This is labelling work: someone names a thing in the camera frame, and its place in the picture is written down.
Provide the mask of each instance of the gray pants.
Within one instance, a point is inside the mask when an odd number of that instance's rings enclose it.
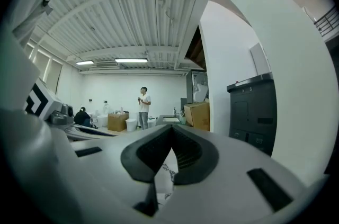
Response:
[[[139,122],[141,125],[141,128],[144,129],[148,129],[148,113],[146,112],[140,112],[139,113]]]

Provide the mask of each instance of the fluorescent light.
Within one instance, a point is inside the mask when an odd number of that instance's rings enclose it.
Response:
[[[94,64],[93,61],[89,60],[89,61],[80,61],[77,62],[78,65],[90,65],[90,64]]]
[[[146,58],[116,58],[115,61],[117,63],[147,63],[148,60]]]

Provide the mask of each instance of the black cabinet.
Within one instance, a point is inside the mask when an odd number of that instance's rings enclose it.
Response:
[[[276,132],[276,96],[271,73],[227,87],[230,93],[229,136],[272,155]]]

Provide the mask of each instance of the corrugated ceiling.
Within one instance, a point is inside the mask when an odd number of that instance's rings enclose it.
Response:
[[[70,61],[148,57],[148,64],[123,67],[173,69],[194,1],[52,0],[53,12],[32,39],[43,44],[52,38],[53,48]]]

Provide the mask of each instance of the air conditioner vent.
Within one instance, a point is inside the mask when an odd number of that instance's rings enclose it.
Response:
[[[97,68],[108,68],[108,67],[119,68],[119,65],[116,62],[106,62],[106,61],[103,61],[103,62],[97,62],[96,63],[96,67]]]

